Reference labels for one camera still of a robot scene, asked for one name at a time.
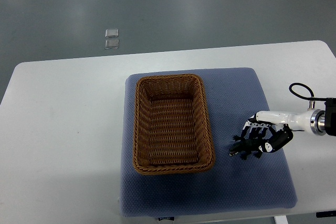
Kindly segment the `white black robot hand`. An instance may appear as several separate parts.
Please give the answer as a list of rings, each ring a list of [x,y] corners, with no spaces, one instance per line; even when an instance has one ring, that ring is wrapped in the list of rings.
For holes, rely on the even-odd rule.
[[[273,125],[283,127],[275,131]],[[302,113],[281,111],[259,111],[244,124],[240,136],[245,137],[248,130],[249,138],[266,139],[259,147],[262,153],[274,153],[283,148],[293,139],[292,131],[305,131],[315,135],[323,135],[323,111],[307,110]]]

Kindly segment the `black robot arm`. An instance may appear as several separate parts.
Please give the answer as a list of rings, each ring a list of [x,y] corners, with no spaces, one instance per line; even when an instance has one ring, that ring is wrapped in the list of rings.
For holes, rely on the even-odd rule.
[[[281,111],[259,111],[245,123],[240,136],[246,153],[256,151],[273,153],[280,150],[293,139],[294,131],[303,131],[315,135],[335,136],[335,98],[325,98],[324,110],[314,108],[317,98],[309,98],[310,108],[303,113]]]

